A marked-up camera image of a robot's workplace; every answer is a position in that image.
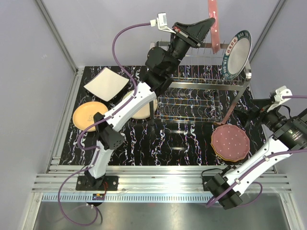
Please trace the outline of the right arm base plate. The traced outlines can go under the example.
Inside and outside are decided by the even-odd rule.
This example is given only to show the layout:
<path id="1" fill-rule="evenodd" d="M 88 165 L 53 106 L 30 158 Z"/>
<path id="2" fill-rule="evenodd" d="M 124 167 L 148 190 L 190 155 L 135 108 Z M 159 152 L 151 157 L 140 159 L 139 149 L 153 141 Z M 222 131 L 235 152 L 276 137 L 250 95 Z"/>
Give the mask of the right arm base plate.
<path id="1" fill-rule="evenodd" d="M 203 175 L 201 179 L 204 191 L 211 191 L 211 189 L 214 188 L 215 181 L 213 175 Z"/>

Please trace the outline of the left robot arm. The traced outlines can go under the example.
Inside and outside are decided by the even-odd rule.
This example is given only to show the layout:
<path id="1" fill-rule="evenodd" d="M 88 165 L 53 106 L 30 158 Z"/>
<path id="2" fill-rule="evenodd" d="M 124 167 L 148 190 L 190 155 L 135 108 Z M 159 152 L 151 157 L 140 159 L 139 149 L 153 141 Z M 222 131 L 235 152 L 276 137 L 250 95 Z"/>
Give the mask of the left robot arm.
<path id="1" fill-rule="evenodd" d="M 193 24 L 175 23 L 172 28 L 168 28 L 164 22 L 158 27 L 171 34 L 168 49 L 164 50 L 159 46 L 151 48 L 145 62 L 148 71 L 140 83 L 131 78 L 133 93 L 106 114 L 94 115 L 93 127 L 97 132 L 97 141 L 92 148 L 95 152 L 90 165 L 83 169 L 86 184 L 92 190 L 99 190 L 105 185 L 103 180 L 110 157 L 124 142 L 120 133 L 122 127 L 143 106 L 169 88 L 173 82 L 172 75 L 187 51 L 191 47 L 201 47 L 214 23 L 215 19 L 209 18 Z"/>

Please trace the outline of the grey green-rimmed plate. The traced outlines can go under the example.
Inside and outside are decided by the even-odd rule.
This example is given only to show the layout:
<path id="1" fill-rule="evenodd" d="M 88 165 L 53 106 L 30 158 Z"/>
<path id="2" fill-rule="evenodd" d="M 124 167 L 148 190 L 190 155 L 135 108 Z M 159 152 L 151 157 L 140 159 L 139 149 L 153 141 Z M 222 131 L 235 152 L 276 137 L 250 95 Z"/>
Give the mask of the grey green-rimmed plate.
<path id="1" fill-rule="evenodd" d="M 242 30 L 232 38 L 222 60 L 222 74 L 225 80 L 233 80 L 243 70 L 251 47 L 252 37 L 248 30 Z"/>

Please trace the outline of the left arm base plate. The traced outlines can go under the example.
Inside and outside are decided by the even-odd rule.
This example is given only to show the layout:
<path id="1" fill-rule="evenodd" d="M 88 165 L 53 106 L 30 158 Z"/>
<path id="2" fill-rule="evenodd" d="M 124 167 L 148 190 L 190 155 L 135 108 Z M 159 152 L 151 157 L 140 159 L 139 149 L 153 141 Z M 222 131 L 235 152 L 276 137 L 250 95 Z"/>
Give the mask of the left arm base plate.
<path id="1" fill-rule="evenodd" d="M 86 176 L 79 176 L 77 179 L 77 191 L 117 191 L 118 176 L 106 175 L 102 178 L 89 180 Z"/>

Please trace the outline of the yellow dotted plate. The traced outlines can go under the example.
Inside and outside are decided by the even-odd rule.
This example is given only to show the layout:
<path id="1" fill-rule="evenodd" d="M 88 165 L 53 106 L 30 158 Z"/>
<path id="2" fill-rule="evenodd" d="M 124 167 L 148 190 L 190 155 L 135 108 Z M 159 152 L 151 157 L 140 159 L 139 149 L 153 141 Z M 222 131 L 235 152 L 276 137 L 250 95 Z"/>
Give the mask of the yellow dotted plate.
<path id="1" fill-rule="evenodd" d="M 230 161 L 230 160 L 231 160 L 231 159 L 230 159 L 229 151 L 227 151 L 227 150 L 225 149 L 225 147 L 221 147 L 220 145 L 218 145 L 218 147 L 216 147 L 213 143 L 211 143 L 211 147 L 212 147 L 214 153 L 215 153 L 218 157 L 222 158 L 222 159 L 225 160 L 225 161 Z"/>

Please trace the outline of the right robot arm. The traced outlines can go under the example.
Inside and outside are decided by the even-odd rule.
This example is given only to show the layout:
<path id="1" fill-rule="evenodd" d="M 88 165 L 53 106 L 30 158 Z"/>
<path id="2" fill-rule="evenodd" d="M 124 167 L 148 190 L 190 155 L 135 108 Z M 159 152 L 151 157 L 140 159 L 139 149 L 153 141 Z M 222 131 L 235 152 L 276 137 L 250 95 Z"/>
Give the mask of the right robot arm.
<path id="1" fill-rule="evenodd" d="M 242 165 L 228 166 L 221 173 L 203 182 L 204 188 L 212 194 L 206 207 L 211 207 L 215 203 L 219 203 L 225 210 L 241 206 L 241 195 L 267 169 L 295 153 L 307 150 L 306 110 L 291 118 L 286 118 L 278 110 L 254 108 L 249 113 L 241 115 L 245 122 L 258 119 L 259 123 L 265 125 L 273 134 L 261 149 Z"/>

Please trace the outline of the cream bordered plate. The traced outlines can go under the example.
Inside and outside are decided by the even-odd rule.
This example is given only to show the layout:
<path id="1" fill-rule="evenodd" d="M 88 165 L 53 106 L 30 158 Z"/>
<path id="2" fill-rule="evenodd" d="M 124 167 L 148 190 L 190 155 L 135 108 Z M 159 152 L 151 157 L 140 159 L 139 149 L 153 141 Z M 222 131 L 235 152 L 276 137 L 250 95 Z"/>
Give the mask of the cream bordered plate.
<path id="1" fill-rule="evenodd" d="M 153 111 L 155 112 L 157 110 L 158 107 L 158 102 L 157 99 L 153 100 Z M 151 115 L 150 112 L 150 104 L 146 104 L 145 106 L 143 106 L 139 111 L 137 111 L 131 118 L 133 119 L 146 119 L 149 118 Z"/>

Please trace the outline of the pink dotted plate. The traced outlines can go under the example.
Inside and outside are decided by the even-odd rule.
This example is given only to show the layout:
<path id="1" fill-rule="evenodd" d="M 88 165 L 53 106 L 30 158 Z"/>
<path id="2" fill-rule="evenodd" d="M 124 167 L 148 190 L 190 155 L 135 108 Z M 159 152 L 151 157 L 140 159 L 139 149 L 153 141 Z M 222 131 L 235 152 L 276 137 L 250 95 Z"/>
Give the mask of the pink dotted plate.
<path id="1" fill-rule="evenodd" d="M 230 161 L 243 160 L 250 151 L 250 140 L 245 131 L 235 125 L 222 125 L 213 131 L 211 143 L 216 147 L 225 147 L 230 154 Z"/>
<path id="2" fill-rule="evenodd" d="M 211 44 L 213 53 L 216 54 L 221 49 L 217 0 L 208 0 L 208 13 L 210 18 L 215 19 L 215 22 L 211 27 Z"/>

